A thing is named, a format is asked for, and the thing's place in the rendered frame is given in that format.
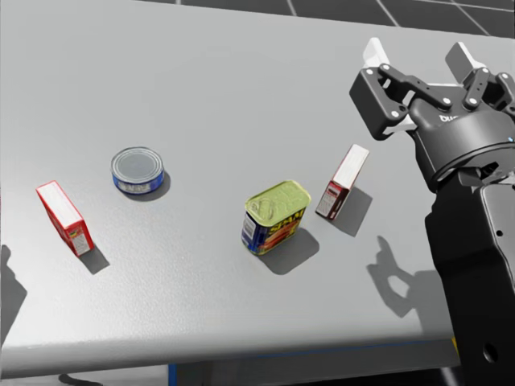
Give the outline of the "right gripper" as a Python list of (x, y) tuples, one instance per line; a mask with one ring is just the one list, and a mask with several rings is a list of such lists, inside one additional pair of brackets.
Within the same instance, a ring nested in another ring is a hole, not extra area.
[[(464, 43), (455, 43), (445, 57), (466, 90), (463, 105), (452, 106), (435, 86), (394, 68), (376, 37), (367, 43), (363, 59), (364, 67), (349, 92), (352, 102), (377, 141), (387, 139), (386, 130), (410, 114), (415, 158), (431, 192), (471, 158), (510, 147), (510, 140), (515, 140), (515, 78), (507, 72), (493, 74), (473, 59)], [(418, 97), (410, 107), (403, 103), (408, 92)]]

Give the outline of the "green and blue rectangular can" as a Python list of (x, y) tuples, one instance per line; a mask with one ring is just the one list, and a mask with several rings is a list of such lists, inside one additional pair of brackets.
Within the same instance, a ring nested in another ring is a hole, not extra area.
[(311, 203), (311, 196), (294, 180), (283, 181), (245, 202), (241, 239), (262, 256), (292, 237)]

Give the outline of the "blue flat can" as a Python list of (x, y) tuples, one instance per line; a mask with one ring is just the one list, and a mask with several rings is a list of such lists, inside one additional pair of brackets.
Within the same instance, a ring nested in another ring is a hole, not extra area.
[(110, 163), (114, 186), (129, 195), (146, 195), (158, 190), (165, 177), (163, 160), (144, 146), (129, 147), (116, 153)]

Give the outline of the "red and white carton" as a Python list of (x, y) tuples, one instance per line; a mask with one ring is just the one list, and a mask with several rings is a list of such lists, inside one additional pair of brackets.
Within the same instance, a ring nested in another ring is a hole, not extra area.
[(350, 191), (361, 172), (369, 151), (353, 144), (332, 176), (315, 209), (326, 220), (334, 220), (340, 213)]

